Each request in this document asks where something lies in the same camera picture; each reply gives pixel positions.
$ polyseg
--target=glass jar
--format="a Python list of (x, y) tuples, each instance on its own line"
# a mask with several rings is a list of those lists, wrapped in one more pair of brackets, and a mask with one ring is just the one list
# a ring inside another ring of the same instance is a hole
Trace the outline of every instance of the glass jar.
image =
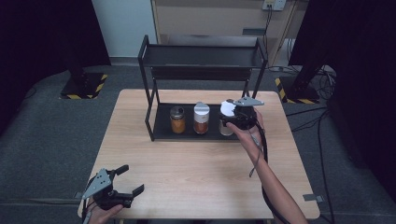
[[(235, 105), (231, 104), (227, 101), (223, 101), (221, 103), (220, 113), (227, 117), (234, 117), (233, 110), (235, 109)], [(233, 134), (233, 131), (229, 129), (227, 126), (224, 126), (222, 121), (219, 123), (219, 131), (222, 135), (229, 136)]]
[(194, 130), (196, 133), (206, 133), (209, 129), (209, 111), (208, 105), (198, 102), (194, 107)]
[(186, 119), (184, 117), (184, 109), (181, 106), (172, 107), (171, 111), (171, 126), (174, 133), (184, 133), (186, 130)]

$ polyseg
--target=gray carpet floor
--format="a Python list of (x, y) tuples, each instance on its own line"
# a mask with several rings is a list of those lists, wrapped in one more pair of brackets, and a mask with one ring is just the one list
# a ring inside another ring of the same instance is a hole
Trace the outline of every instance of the gray carpet floor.
[[(97, 99), (61, 100), (68, 72), (47, 77), (34, 85), (19, 113), (0, 136), (0, 222), (79, 223), (77, 204), (11, 203), (4, 200), (29, 198), (72, 199), (83, 191), (101, 146), (106, 126), (123, 89), (143, 89), (136, 66), (95, 66), (88, 72), (108, 75)], [(277, 91), (275, 77), (286, 73), (266, 72), (261, 91)], [(318, 87), (320, 78), (313, 84)], [(160, 89), (242, 90), (243, 83), (180, 81), (159, 83)], [(325, 106), (283, 104), (286, 114)], [(318, 118), (323, 110), (289, 116), (290, 128)], [(305, 170), (319, 203), (320, 213), (330, 218), (329, 198), (323, 184), (318, 146), (318, 125), (293, 133)], [(396, 204), (370, 170), (358, 169), (332, 122), (321, 122), (323, 163), (335, 223), (396, 223)], [(328, 223), (326, 218), (311, 223)], [(150, 223), (190, 223), (189, 220), (151, 220)], [(207, 223), (254, 223), (253, 220), (208, 220)]]

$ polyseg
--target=white jar lid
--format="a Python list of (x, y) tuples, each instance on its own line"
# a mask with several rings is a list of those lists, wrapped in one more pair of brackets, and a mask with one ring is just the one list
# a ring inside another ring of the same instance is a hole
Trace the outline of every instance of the white jar lid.
[(198, 102), (194, 107), (194, 120), (199, 123), (204, 123), (209, 120), (210, 108), (208, 105)]
[(235, 109), (235, 105), (231, 104), (227, 101), (223, 101), (221, 102), (221, 108), (220, 108), (220, 112), (221, 114), (227, 116), (227, 117), (233, 117), (233, 110)]

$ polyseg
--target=human arm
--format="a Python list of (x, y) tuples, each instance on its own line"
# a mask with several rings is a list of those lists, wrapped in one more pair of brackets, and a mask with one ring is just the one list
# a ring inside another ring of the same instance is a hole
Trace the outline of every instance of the human arm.
[[(257, 110), (256, 114), (258, 122), (263, 127), (262, 115)], [(227, 127), (238, 136), (242, 147), (247, 152), (253, 165), (255, 165), (256, 172), (262, 182), (262, 187), (275, 210), (277, 210), (279, 214), (290, 223), (307, 223), (300, 207), (278, 180), (268, 163), (264, 160), (262, 152), (253, 141), (252, 136), (254, 136), (254, 138), (259, 142), (262, 141), (259, 129), (257, 127), (253, 127), (250, 130), (240, 130), (230, 122), (227, 123)]]
[(89, 224), (106, 224), (109, 219), (114, 217), (120, 210), (122, 210), (122, 204), (118, 204), (108, 210), (103, 210), (96, 203), (90, 203), (87, 210), (91, 212)]

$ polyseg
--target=black backdrop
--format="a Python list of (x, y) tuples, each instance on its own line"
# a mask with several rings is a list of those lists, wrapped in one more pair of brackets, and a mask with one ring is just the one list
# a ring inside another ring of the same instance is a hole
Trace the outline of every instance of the black backdrop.
[[(304, 65), (312, 59), (318, 50), (313, 46), (324, 50), (318, 63), (330, 65), (337, 75), (329, 107), (346, 148), (354, 162), (373, 171), (396, 202), (395, 5), (311, 0), (290, 64)], [(326, 23), (331, 16), (336, 17), (332, 24)]]
[(110, 64), (91, 0), (1, 0), (0, 134), (26, 92), (70, 64)]

